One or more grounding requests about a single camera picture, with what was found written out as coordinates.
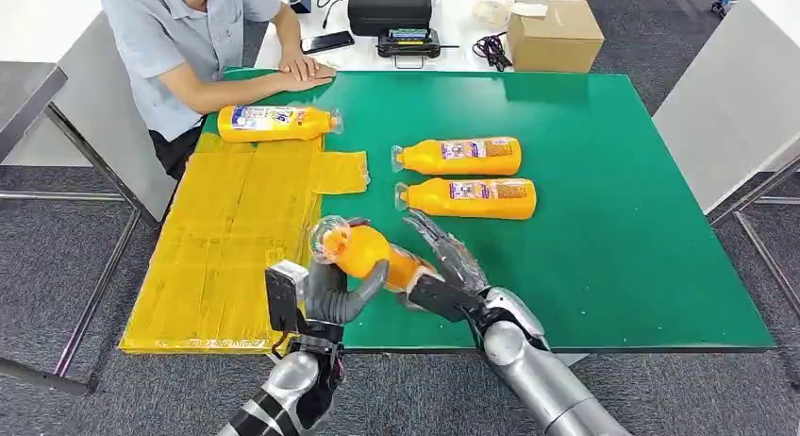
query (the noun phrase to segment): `metal table leg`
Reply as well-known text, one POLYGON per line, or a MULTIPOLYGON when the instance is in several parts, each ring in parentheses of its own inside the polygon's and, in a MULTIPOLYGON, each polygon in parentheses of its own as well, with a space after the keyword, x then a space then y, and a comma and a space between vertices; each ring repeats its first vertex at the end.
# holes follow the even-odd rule
POLYGON ((142 219, 145 223, 149 226, 158 226, 158 221, 150 213, 150 211, 144 207, 144 204, 139 200, 139 197, 133 193, 133 191, 128 188, 124 182, 111 170, 111 167, 108 166, 106 161, 94 151, 91 145, 86 142, 86 139, 83 135, 77 130, 75 125, 70 122, 67 117, 58 109, 55 103, 51 102, 47 108, 44 110, 44 113, 47 117, 67 136, 67 139, 73 143, 75 148, 83 154, 83 156, 103 174, 111 184, 117 189, 117 191, 128 201, 128 203, 133 206, 134 209, 138 210, 142 214, 142 219))
POLYGON ((711 221, 711 226, 717 226, 724 218, 726 218, 730 213, 736 211, 742 211, 750 204, 758 200, 764 194, 768 193, 775 187, 779 186, 787 179, 792 177, 797 169, 800 168, 800 155, 796 158, 792 159, 784 165, 780 170, 772 174, 769 178, 767 178, 763 183, 759 184, 753 191, 750 191, 744 197, 740 198, 739 201, 734 203, 730 208, 725 210, 722 214, 720 214, 716 219, 711 221))
POLYGON ((100 305, 100 301, 103 299, 103 294, 105 294, 108 288, 108 284, 113 276, 114 270, 117 268, 120 257, 123 255, 125 247, 133 234, 133 230, 139 222, 140 216, 139 210, 131 211, 127 224, 125 224, 125 228, 123 228, 123 232, 117 240, 117 244, 114 246, 114 250, 111 252, 106 266, 103 268, 103 273, 97 280, 97 285, 94 287, 92 296, 90 296, 89 302, 86 304, 86 309, 84 309, 83 313, 80 315, 77 325, 75 329, 73 329, 72 335, 70 335, 69 341, 61 352, 61 357, 58 360, 53 374, 51 375, 41 370, 36 370, 17 361, 0 358, 0 375, 16 377, 30 384, 48 387, 68 394, 83 395, 92 392, 92 388, 89 384, 68 379, 66 375, 75 357, 75 352, 77 352, 80 343, 83 341, 86 330, 89 328, 89 324, 92 322, 92 318, 100 305))
POLYGON ((35 370, 22 365, 17 361, 0 358, 0 375, 17 377, 18 379, 35 386, 47 387, 67 394, 83 395, 89 392, 89 386, 82 382, 73 381, 66 377, 50 375, 40 370, 35 370))
POLYGON ((736 217, 736 220, 739 221, 739 224, 742 225, 747 237, 750 238, 750 241, 756 247, 758 255, 761 256, 761 259, 767 264, 767 268, 769 268, 770 273, 777 281, 780 291, 783 292, 783 295, 786 296, 786 300, 789 301, 789 304, 792 306, 794 314, 800 318, 800 296, 794 292, 789 280, 783 274, 783 271, 781 271, 777 261, 775 261, 772 254, 770 254, 766 244, 764 244, 764 241, 761 240, 760 236, 756 232, 756 229, 750 223, 750 220, 747 218, 747 216, 740 211, 735 211, 733 215, 736 217))
MULTIPOLYGON (((45 82, 45 84, 58 84, 58 88, 63 85, 64 81, 66 80, 66 75, 56 67, 52 73, 54 78, 51 78, 50 81, 45 82)), ((67 139, 72 142, 75 148, 80 151, 80 153, 94 166, 103 176, 108 179, 111 184, 117 189, 119 193, 48 193, 48 192, 36 192, 36 191, 2 191, 0 190, 0 200, 8 200, 8 199, 22 199, 22 200, 69 200, 69 201, 89 201, 89 202, 122 202, 127 201, 131 207, 132 211, 130 216, 128 217, 127 223, 125 224, 125 228, 123 228, 123 232, 120 235, 120 238, 117 240, 116 245, 114 246, 114 250, 111 252, 111 256, 108 258, 106 265, 103 269, 103 273, 100 275, 99 279, 97 280, 97 284, 94 287, 94 291, 92 292, 92 296, 90 296, 89 302, 86 304, 86 308, 81 313, 80 318, 78 319, 75 328, 70 335, 70 339, 67 344, 64 346, 63 351, 61 352, 61 356, 58 360, 58 364, 53 372, 53 374, 49 374, 35 368, 31 368, 30 366, 23 365, 17 361, 12 361, 8 359, 0 358, 0 375, 7 375, 11 377, 17 377, 18 379, 25 381, 30 384, 40 385, 44 387, 48 387, 50 389, 63 391, 69 394, 77 394, 83 395, 88 394, 92 391, 92 386, 89 384, 84 384, 79 381, 75 381, 72 379, 68 379, 66 377, 67 372, 69 371, 70 365, 72 364, 73 358, 75 357, 75 353, 77 349, 80 347, 81 342, 83 341, 83 337, 86 334, 87 329, 89 328, 89 324, 92 322, 92 318, 94 317, 97 309, 100 305, 100 301, 103 299, 103 295, 105 294, 108 284, 110 283, 111 277, 116 270, 117 264, 120 261, 120 257, 122 256, 123 252, 125 251, 125 247, 127 246, 130 238, 133 234, 134 229, 136 228, 136 224, 139 222, 139 219, 144 219, 144 221, 149 226, 158 226, 158 221, 156 218, 151 214, 147 208, 144 207, 142 202, 139 198, 134 194, 125 184, 124 182, 114 173, 113 170, 108 166, 108 164, 103 160, 103 158, 92 148, 89 143, 86 142, 86 139, 83 135, 77 130, 75 125, 73 125, 67 117, 58 109, 55 103, 50 100, 53 95, 56 94, 58 88, 49 89, 49 92, 46 95, 46 99, 39 98, 37 102, 40 103, 38 105, 33 105, 35 109, 35 113, 28 113, 26 112, 28 117, 24 117, 26 123, 32 123, 33 119, 38 116, 39 113, 42 111, 47 115, 47 117, 52 121, 56 127, 67 137, 67 139)), ((0 150, 2 156, 0 159, 6 155, 10 148, 19 141, 22 137, 23 133, 27 129, 27 126, 13 126, 15 129, 11 134, 13 134, 13 142, 7 143, 3 146, 4 148, 0 150)))
POLYGON ((76 202, 125 202, 118 193, 43 193, 40 191, 0 191, 0 200, 70 200, 76 202))
POLYGON ((123 228, 123 233, 120 235, 119 240, 117 240, 117 245, 114 246, 114 250, 111 252, 111 257, 108 258, 108 261, 106 262, 106 267, 103 268, 103 274, 101 274, 100 278, 97 280, 97 285, 94 287, 92 296, 89 298, 89 302, 86 304, 86 309, 84 309, 83 313, 80 315, 80 319, 78 320, 75 329, 73 329, 70 340, 67 342, 66 346, 64 346, 63 352, 61 352, 61 358, 58 360, 56 369, 53 371, 54 375, 58 375, 60 377, 66 376, 67 371, 70 368, 70 364, 73 361, 73 357, 75 356, 75 352, 80 346, 80 343, 83 341, 83 336, 86 334, 86 329, 89 327, 89 323, 92 322, 92 318, 97 312, 97 306, 100 304, 100 300, 103 299, 103 294, 106 293, 111 276, 113 276, 114 270, 117 268, 117 264, 120 262, 120 257, 123 255, 125 247, 130 241, 130 237, 133 234, 134 228, 136 228, 136 223, 139 222, 140 216, 141 213, 139 210, 131 211, 130 217, 127 219, 127 224, 125 224, 125 228, 123 228))
POLYGON ((755 202, 757 205, 800 205, 798 197, 760 197, 755 202))

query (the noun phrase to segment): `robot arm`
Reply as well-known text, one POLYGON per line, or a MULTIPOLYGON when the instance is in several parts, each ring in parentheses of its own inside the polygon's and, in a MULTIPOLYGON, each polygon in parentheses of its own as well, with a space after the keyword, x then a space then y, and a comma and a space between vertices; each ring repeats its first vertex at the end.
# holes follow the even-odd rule
POLYGON ((408 300, 450 321, 466 320, 475 345, 546 436, 629 435, 550 351, 542 324, 522 300, 489 286, 464 244, 419 211, 410 210, 406 221, 442 265, 441 277, 422 275, 407 290, 408 300))
POLYGON ((343 324, 354 319, 384 286, 389 263, 379 261, 352 292, 333 265, 312 263, 310 271, 283 260, 266 272, 270 322, 290 340, 267 381, 218 436, 294 436, 314 434, 327 421, 333 394, 344 379, 343 324), (306 314, 298 301, 305 301, 306 314))

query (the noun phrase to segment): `man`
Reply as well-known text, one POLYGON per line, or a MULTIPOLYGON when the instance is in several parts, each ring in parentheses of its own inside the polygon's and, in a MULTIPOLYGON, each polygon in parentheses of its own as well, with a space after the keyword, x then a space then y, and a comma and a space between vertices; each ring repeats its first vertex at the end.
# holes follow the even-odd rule
POLYGON ((280 0, 102 0, 156 155, 179 180, 203 116, 278 92, 330 83, 336 72, 303 55, 297 15, 280 0), (243 19, 272 21, 280 73, 219 81, 242 65, 243 19))

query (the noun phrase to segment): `black bag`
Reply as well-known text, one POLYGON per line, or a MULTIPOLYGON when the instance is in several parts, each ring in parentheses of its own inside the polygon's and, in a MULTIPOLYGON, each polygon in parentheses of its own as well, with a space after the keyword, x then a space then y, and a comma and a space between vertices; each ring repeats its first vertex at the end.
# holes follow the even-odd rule
POLYGON ((390 28, 429 28, 430 0, 349 0, 350 30, 377 37, 390 28))

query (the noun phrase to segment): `yellow taped board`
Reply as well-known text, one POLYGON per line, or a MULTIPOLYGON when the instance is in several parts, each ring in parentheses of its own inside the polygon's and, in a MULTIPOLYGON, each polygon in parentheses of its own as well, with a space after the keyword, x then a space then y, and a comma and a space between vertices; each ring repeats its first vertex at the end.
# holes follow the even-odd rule
POLYGON ((366 190, 366 153, 311 141, 224 143, 203 134, 164 222, 119 348, 267 353, 264 270, 308 265, 321 193, 366 190))

